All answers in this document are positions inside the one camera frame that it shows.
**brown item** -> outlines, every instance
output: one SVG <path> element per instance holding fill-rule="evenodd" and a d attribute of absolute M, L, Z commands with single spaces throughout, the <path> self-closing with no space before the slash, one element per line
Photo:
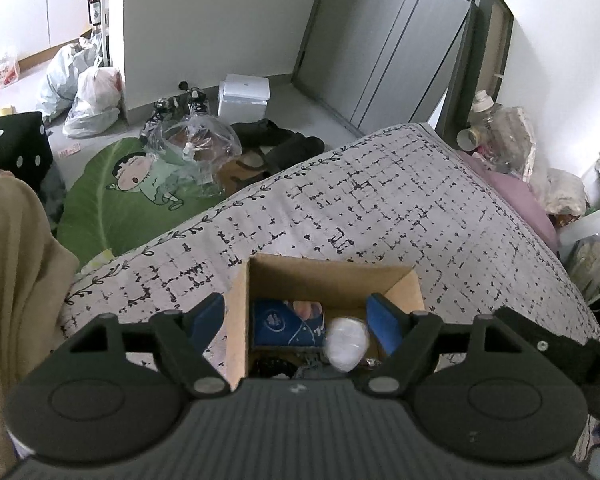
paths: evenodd
<path fill-rule="evenodd" d="M 418 276 L 412 267 L 380 266 L 291 258 L 259 253 L 240 266 L 225 295 L 227 380 L 236 388 L 250 360 L 250 305 L 256 298 L 319 301 L 327 320 L 338 316 L 366 319 L 366 298 L 384 294 L 404 312 L 424 310 Z M 373 341 L 367 357 L 378 356 Z"/>
<path fill-rule="evenodd" d="M 23 181 L 0 176 L 0 476 L 15 463 L 2 418 L 6 392 L 55 343 L 58 315 L 78 259 L 51 235 L 40 200 Z"/>
<path fill-rule="evenodd" d="M 239 190 L 235 178 L 238 178 L 239 180 L 247 180 L 248 178 L 261 173 L 261 171 L 246 170 L 245 168 L 242 168 L 236 164 L 235 160 L 230 160 L 222 168 L 220 168 L 220 171 L 218 171 L 218 180 L 224 188 L 225 195 L 229 197 Z"/>

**white plastic bag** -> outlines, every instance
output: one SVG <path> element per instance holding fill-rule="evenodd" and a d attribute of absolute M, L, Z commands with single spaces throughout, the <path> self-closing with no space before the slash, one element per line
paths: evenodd
<path fill-rule="evenodd" d="M 101 44 L 97 34 L 91 40 L 80 38 L 80 43 L 62 47 L 46 68 L 46 76 L 38 89 L 36 110 L 49 123 L 74 102 L 78 91 L 78 77 L 93 66 Z"/>
<path fill-rule="evenodd" d="M 78 78 L 78 91 L 62 132 L 81 138 L 101 134 L 116 122 L 120 110 L 120 73 L 115 68 L 90 67 Z"/>
<path fill-rule="evenodd" d="M 117 69 L 90 67 L 80 74 L 76 95 L 101 112 L 118 106 L 121 90 L 120 72 Z"/>
<path fill-rule="evenodd" d="M 337 317 L 331 321 L 324 340 L 324 354 L 337 371 L 352 371 L 368 348 L 369 334 L 360 320 Z"/>
<path fill-rule="evenodd" d="M 14 47 L 0 53 L 0 88 L 15 83 L 20 78 L 18 54 Z"/>
<path fill-rule="evenodd" d="M 546 172 L 549 187 L 544 196 L 544 210 L 553 215 L 582 216 L 587 198 L 582 180 L 568 171 L 549 168 Z"/>

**beige fabric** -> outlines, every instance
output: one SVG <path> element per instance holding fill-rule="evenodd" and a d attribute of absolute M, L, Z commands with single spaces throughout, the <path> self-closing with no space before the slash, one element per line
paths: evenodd
<path fill-rule="evenodd" d="M 2 420 L 5 393 L 49 354 L 77 264 L 52 237 L 33 190 L 0 176 L 0 476 L 15 460 Z"/>

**white wall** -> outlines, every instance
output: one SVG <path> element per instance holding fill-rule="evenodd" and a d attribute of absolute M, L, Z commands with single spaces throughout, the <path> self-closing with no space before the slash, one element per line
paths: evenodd
<path fill-rule="evenodd" d="M 582 176 L 600 150 L 600 0 L 505 0 L 516 17 L 498 101 L 526 108 L 549 163 Z"/>
<path fill-rule="evenodd" d="M 293 70 L 314 0 L 124 0 L 127 109 L 227 73 Z"/>

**patterned bedsheet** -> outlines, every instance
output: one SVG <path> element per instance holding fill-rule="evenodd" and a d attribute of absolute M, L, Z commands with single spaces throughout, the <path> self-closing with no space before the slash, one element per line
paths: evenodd
<path fill-rule="evenodd" d="M 506 305 L 583 342 L 600 329 L 555 255 L 424 126 L 381 130 L 248 187 L 76 282 L 66 336 L 94 316 L 146 320 L 225 292 L 257 251 L 410 264 L 449 322 Z M 221 372 L 224 329 L 206 350 Z"/>

